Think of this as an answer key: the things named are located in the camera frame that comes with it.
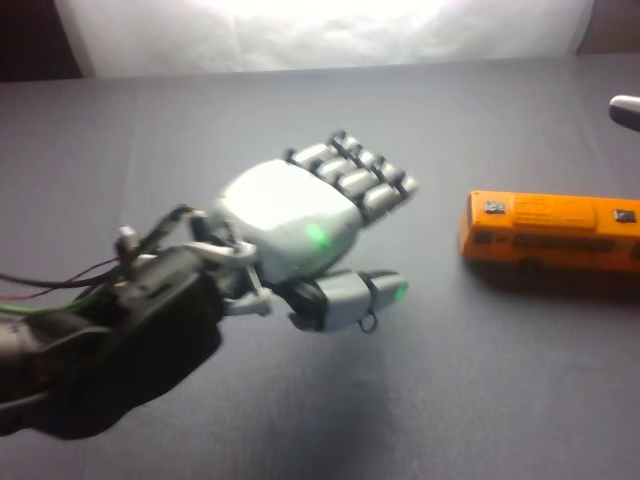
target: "toy bus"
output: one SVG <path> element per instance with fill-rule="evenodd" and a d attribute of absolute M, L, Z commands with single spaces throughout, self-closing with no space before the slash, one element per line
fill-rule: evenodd
<path fill-rule="evenodd" d="M 461 254 L 526 267 L 640 273 L 640 200 L 471 192 Z"/>

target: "robotic arm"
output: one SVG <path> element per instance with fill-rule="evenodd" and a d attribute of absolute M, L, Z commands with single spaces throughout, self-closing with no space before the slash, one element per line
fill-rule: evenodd
<path fill-rule="evenodd" d="M 327 272 L 416 189 L 341 132 L 248 170 L 209 214 L 178 207 L 143 239 L 121 227 L 119 265 L 73 311 L 0 322 L 0 433 L 104 431 L 213 354 L 223 316 L 269 315 L 274 295 L 301 330 L 359 324 L 371 333 L 407 281 L 386 270 Z M 194 241 L 161 250 L 187 218 Z"/>

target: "green led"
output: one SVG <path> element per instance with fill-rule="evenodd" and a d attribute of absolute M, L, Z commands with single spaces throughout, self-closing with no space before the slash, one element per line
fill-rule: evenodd
<path fill-rule="evenodd" d="M 398 290 L 396 290 L 395 299 L 402 300 L 406 294 L 407 287 L 400 287 Z"/>
<path fill-rule="evenodd" d="M 331 245 L 331 239 L 329 238 L 329 235 L 327 235 L 327 233 L 322 230 L 319 225 L 316 225 L 315 223 L 308 225 L 306 232 L 307 235 L 309 235 L 309 238 L 311 238 L 311 240 L 313 240 L 316 245 L 322 248 L 327 248 Z"/>

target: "white backdrop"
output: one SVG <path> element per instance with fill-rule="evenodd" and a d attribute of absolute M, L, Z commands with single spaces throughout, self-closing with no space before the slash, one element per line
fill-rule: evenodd
<path fill-rule="evenodd" d="M 573 53 L 592 0 L 56 0 L 88 76 Z"/>

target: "gray surface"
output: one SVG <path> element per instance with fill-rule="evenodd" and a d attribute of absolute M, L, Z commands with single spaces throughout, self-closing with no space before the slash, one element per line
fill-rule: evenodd
<path fill-rule="evenodd" d="M 412 282 L 375 336 L 228 319 L 219 354 L 111 431 L 0 440 L 2 477 L 637 478 L 640 308 L 498 293 L 455 242 L 474 188 L 637 196 L 640 135 L 607 119 L 623 93 L 640 56 L 0 86 L 3 271 L 68 275 L 119 223 L 206 206 L 339 127 L 422 186 L 345 262 Z"/>

